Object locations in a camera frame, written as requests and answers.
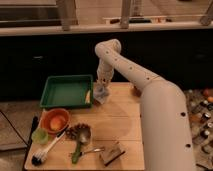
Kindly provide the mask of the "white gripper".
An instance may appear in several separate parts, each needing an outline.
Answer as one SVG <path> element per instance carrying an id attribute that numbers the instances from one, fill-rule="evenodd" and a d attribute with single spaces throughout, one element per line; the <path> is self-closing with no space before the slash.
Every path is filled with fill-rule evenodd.
<path id="1" fill-rule="evenodd" d="M 104 87 L 107 87 L 110 84 L 113 76 L 114 68 L 104 60 L 100 59 L 97 68 L 97 82 Z"/>

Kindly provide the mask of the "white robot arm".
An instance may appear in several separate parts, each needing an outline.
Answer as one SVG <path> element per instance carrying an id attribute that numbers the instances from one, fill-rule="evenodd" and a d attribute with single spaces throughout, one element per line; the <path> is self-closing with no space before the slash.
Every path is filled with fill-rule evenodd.
<path id="1" fill-rule="evenodd" d="M 186 97 L 174 83 L 121 55 L 117 39 L 95 46 L 98 82 L 119 72 L 141 91 L 140 113 L 145 171 L 196 171 Z"/>

